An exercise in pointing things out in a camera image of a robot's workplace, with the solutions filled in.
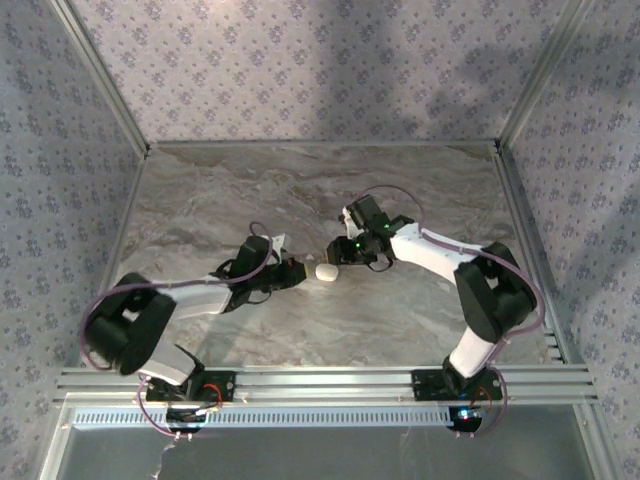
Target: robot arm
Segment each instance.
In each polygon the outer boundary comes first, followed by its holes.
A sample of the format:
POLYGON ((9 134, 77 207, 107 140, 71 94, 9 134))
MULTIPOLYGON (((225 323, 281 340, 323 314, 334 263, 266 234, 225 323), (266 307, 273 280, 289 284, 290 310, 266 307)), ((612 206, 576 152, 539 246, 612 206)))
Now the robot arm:
POLYGON ((509 249, 501 243, 489 247, 448 239, 405 216, 391 220, 367 195, 343 209, 341 220, 347 235, 329 245, 327 256, 334 265, 368 265, 384 255, 414 263, 456 285, 467 329, 443 364, 444 380, 452 392, 462 392, 482 373, 498 342, 521 324, 536 308, 533 292, 511 271, 463 249, 485 251, 517 266, 509 249), (423 235, 460 248, 446 249, 423 235), (489 280, 497 280, 491 286, 489 280))
MULTIPOLYGON (((203 313, 228 313, 249 302, 252 292, 271 294, 291 288, 306 278, 304 265, 286 251, 286 236, 274 237, 272 249, 265 237, 250 236, 235 259, 229 260, 198 284, 182 288, 139 288, 105 298, 86 325, 87 344, 121 375, 140 373, 164 385, 176 398, 203 400, 204 367, 189 352, 163 338, 169 321, 203 313), (255 276, 233 284, 206 284, 246 276, 269 255, 255 276)), ((138 273, 125 275, 118 286, 149 284, 138 273)))

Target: aluminum frame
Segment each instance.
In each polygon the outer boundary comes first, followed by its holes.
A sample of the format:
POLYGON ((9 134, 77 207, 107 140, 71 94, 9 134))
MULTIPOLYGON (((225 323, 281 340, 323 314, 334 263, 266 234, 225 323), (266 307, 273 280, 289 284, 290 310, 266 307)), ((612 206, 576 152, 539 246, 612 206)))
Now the aluminum frame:
POLYGON ((531 278, 540 285, 542 296, 547 307, 547 314, 544 319, 544 325, 547 329, 545 335, 551 337, 547 345, 557 350, 556 357, 559 357, 559 360, 570 363, 580 362, 579 355, 577 355, 575 349, 571 347, 563 333, 562 325, 556 312, 555 302, 550 293, 553 291, 553 278, 547 274, 540 256, 536 254, 536 252, 540 251, 541 245, 538 241, 535 227, 530 226, 527 222, 529 207, 522 198, 516 194, 515 188, 516 185, 520 183, 520 177, 515 162, 513 161, 513 157, 510 156, 508 148, 503 150, 503 152, 505 152, 504 155, 500 154, 497 147, 494 146, 491 157, 493 158, 498 179, 505 194, 507 208, 509 209, 511 220, 516 230, 516 238, 520 244, 520 251, 524 256, 524 269, 529 273, 531 278))
POLYGON ((170 140, 155 142, 150 150, 163 150, 184 147, 475 147, 490 149, 495 144, 491 138, 475 140, 170 140))
POLYGON ((107 288, 114 284, 116 273, 118 271, 118 265, 120 264, 120 259, 122 258, 124 242, 127 238, 127 233, 129 232, 131 218, 133 217, 133 210, 136 201, 138 200, 138 195, 140 194, 140 184, 142 183, 144 168, 147 165, 147 157, 147 154, 143 155, 138 162, 138 168, 136 169, 136 173, 133 177, 133 184, 131 185, 131 190, 129 191, 129 196, 127 197, 127 203, 124 207, 122 217, 120 218, 120 225, 116 234, 116 241, 109 255, 109 261, 105 268, 105 273, 102 276, 102 281, 100 282, 99 292, 104 292, 107 288))
POLYGON ((146 154, 149 145, 100 58, 100 54, 93 46, 73 5, 68 0, 49 0, 49 4, 67 31, 82 63, 111 108, 127 139, 140 155, 146 154))
POLYGON ((543 48, 538 60, 532 68, 524 90, 509 112, 509 116, 502 131, 500 141, 502 145, 510 146, 515 142, 522 128, 527 123, 529 115, 540 99, 544 87, 560 63, 564 52, 578 32, 595 0, 569 0, 560 18, 556 22, 547 44, 543 48))
MULTIPOLYGON (((542 263, 535 255, 535 230, 525 222, 526 204, 516 195, 517 171, 512 161, 505 161, 491 142, 466 142, 460 148, 486 148, 493 159, 505 198, 516 228, 520 247, 525 257, 525 268, 543 287, 550 291, 542 263)), ((121 254, 121 244, 131 220, 137 187, 132 192, 118 243, 114 248, 113 263, 107 270, 103 286, 113 280, 121 254)), ((516 405, 573 405, 586 451, 596 478, 618 478, 622 467, 613 443, 607 434, 602 408, 586 365, 565 362, 576 361, 562 334, 553 308, 553 299, 546 294, 548 314, 545 319, 545 341, 552 361, 549 365, 507 365, 500 367, 509 385, 509 402, 516 405)), ((461 402, 415 402, 411 389, 410 371, 418 368, 438 367, 241 367, 238 372, 235 400, 224 406, 225 411, 271 411, 288 409, 301 411, 314 409, 351 408, 360 412, 371 409, 433 409, 463 405, 461 402)), ((94 372, 85 368, 67 368, 60 376, 54 402, 61 406, 52 440, 49 444, 39 478, 56 478, 62 454, 69 440, 69 429, 76 428, 78 412, 101 408, 115 413, 130 411, 137 389, 137 379, 120 377, 115 373, 94 372)), ((155 412, 159 404, 149 403, 155 412)), ((125 427, 139 427, 132 422, 125 427)))

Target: patterned wallpaper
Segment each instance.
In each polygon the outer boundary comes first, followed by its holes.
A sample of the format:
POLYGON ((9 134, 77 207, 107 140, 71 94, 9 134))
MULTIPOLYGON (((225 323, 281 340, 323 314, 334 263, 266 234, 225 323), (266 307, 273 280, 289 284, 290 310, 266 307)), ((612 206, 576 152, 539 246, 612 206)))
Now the patterned wallpaper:
POLYGON ((0 479, 24 478, 136 155, 45 0, 0 2, 0 479))
POLYGON ((495 138, 565 2, 74 3, 154 142, 495 138))
POLYGON ((640 4, 603 0, 513 149, 567 331, 640 478, 640 4))

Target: marble surface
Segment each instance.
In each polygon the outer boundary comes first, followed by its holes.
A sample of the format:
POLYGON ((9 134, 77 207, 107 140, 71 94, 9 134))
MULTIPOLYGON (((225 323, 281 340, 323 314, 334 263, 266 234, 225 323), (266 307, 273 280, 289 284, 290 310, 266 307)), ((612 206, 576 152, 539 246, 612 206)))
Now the marble surface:
MULTIPOLYGON (((235 257, 260 220, 287 233, 290 251, 324 256, 344 230, 350 199, 374 184, 412 191, 430 229, 466 242, 506 243, 520 252, 490 159, 445 147, 193 147, 152 150, 118 278, 186 279, 235 257)), ((391 216, 418 217, 401 192, 374 192, 391 216)), ((417 266, 382 274, 343 267, 265 304, 171 322, 166 338, 206 365, 433 365, 457 344, 465 323, 455 287, 417 266)), ((502 363, 544 361, 542 332, 514 340, 502 363)))

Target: aluminum rail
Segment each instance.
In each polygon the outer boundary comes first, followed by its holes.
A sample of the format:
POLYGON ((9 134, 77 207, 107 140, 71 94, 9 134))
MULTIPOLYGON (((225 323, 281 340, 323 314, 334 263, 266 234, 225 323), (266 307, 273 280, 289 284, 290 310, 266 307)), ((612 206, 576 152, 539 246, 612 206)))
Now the aluminum rail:
MULTIPOLYGON (((234 401, 225 408, 278 406, 464 405, 468 402, 416 402, 411 371, 440 367, 242 367, 237 372, 234 401)), ((500 367, 509 402, 519 405, 587 405, 597 403, 586 365, 500 367)), ((55 402, 70 406, 124 406, 138 386, 135 376, 85 368, 65 369, 55 402)))

